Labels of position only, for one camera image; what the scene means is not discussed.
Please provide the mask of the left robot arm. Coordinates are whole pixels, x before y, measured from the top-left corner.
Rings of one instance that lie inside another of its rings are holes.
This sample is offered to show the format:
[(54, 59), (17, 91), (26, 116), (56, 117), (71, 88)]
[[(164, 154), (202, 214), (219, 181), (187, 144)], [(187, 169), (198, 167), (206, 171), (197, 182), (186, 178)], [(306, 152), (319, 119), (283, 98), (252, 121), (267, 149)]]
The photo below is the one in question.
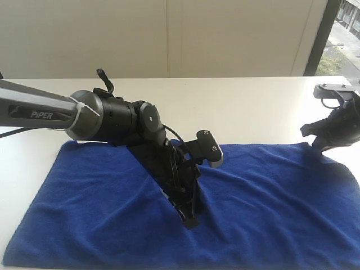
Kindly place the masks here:
[(154, 105), (114, 96), (114, 85), (105, 72), (98, 69), (97, 74), (103, 89), (79, 90), (69, 96), (1, 80), (1, 126), (8, 128), (2, 137), (51, 129), (76, 141), (125, 146), (159, 185), (184, 226), (195, 228), (201, 208), (197, 165), (171, 143), (168, 127)]

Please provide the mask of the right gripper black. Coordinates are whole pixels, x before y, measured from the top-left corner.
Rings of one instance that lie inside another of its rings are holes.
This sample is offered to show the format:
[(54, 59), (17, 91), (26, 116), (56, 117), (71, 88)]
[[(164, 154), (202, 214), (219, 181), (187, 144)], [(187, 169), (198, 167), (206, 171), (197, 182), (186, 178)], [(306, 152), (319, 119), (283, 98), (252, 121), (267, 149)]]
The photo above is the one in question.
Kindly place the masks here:
[(312, 147), (320, 152), (348, 147), (359, 141), (359, 97), (353, 97), (334, 108), (328, 117), (304, 124), (301, 135), (314, 135)]

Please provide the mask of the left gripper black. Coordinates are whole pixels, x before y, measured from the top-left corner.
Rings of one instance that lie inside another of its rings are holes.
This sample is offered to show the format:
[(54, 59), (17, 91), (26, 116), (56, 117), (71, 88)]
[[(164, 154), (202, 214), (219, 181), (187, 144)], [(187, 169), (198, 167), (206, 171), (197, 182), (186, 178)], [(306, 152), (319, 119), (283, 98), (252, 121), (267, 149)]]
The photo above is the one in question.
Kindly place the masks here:
[(182, 146), (169, 139), (160, 146), (144, 142), (132, 146), (132, 155), (167, 195), (185, 228), (191, 230), (199, 225), (200, 171), (193, 160), (185, 157)]

